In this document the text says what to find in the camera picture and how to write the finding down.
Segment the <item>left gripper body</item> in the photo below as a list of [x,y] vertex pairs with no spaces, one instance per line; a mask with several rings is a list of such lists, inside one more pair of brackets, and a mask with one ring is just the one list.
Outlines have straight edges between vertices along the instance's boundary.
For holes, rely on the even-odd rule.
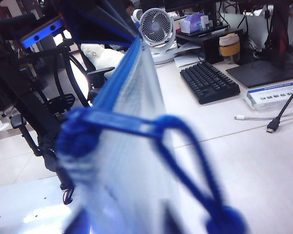
[[15,40],[27,49],[49,35],[63,31],[63,20],[59,16],[44,16],[37,19],[34,14],[21,15],[0,20],[0,43]]

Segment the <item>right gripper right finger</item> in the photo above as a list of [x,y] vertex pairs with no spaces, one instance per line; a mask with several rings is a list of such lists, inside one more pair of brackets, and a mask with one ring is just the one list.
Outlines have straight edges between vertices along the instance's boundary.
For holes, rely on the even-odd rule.
[[167,199],[163,199],[161,207],[161,234],[182,234],[183,228],[173,205]]

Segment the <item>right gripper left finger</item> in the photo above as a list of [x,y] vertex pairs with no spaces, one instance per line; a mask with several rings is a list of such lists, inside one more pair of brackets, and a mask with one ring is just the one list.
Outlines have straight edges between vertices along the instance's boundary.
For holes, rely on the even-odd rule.
[[65,229],[64,234],[90,234],[91,223],[86,210],[81,209]]

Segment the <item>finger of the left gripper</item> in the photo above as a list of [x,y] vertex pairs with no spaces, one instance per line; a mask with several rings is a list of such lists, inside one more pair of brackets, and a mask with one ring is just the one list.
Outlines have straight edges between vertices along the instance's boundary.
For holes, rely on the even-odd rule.
[[127,13],[122,0],[98,0],[97,4],[111,21],[112,27],[118,30],[123,38],[139,36],[138,29]]
[[123,38],[114,29],[97,0],[62,0],[61,17],[77,44],[115,44],[129,47],[136,38]]

